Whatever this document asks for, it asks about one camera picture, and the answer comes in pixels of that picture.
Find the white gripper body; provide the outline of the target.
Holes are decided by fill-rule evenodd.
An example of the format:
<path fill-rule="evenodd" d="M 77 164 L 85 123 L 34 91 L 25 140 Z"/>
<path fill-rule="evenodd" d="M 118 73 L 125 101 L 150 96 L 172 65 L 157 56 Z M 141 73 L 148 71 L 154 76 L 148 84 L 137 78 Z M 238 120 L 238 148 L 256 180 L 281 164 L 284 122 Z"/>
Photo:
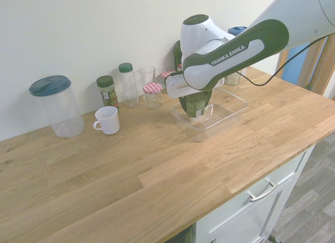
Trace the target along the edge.
<path fill-rule="evenodd" d="M 186 81 L 184 80 L 184 75 L 182 71 L 177 71 L 174 73 L 170 73 L 164 81 L 167 94 L 170 98 L 179 98 L 184 97 L 186 95 L 191 95 L 195 93 L 199 93 L 199 90 L 195 90 L 191 88 Z"/>

